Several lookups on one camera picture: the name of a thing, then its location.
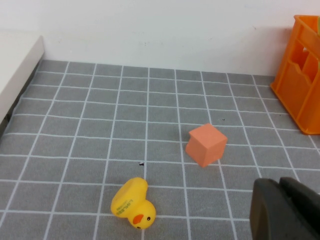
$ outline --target orange plastic crate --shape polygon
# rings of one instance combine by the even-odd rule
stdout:
[[[271,88],[305,134],[320,134],[318,16],[296,15]]]

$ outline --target gray floor mat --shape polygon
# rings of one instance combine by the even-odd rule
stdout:
[[[272,81],[44,60],[0,140],[0,239],[251,239],[256,178],[320,192],[320,137],[300,133]],[[201,168],[184,149],[205,123],[228,143]],[[110,211],[132,177],[157,210],[145,231]]]

